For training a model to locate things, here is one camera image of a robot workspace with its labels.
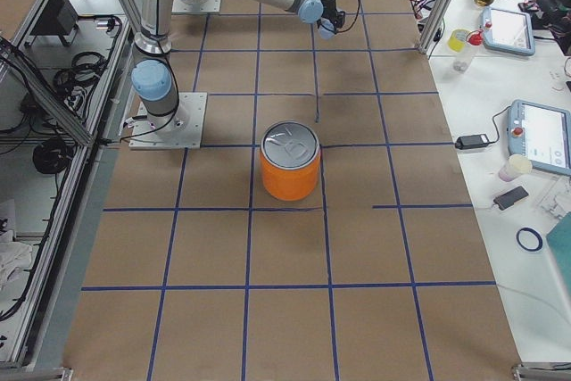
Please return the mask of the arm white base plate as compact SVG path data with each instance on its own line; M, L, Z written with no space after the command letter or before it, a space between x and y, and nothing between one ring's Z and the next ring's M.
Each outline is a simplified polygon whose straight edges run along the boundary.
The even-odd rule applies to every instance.
M174 15L205 15L219 13L221 0L173 0Z
M203 135L207 94L182 92L179 94L178 110L173 119L149 115L143 102L139 103L138 115L145 119L135 122L134 137L129 139L132 150L199 149Z

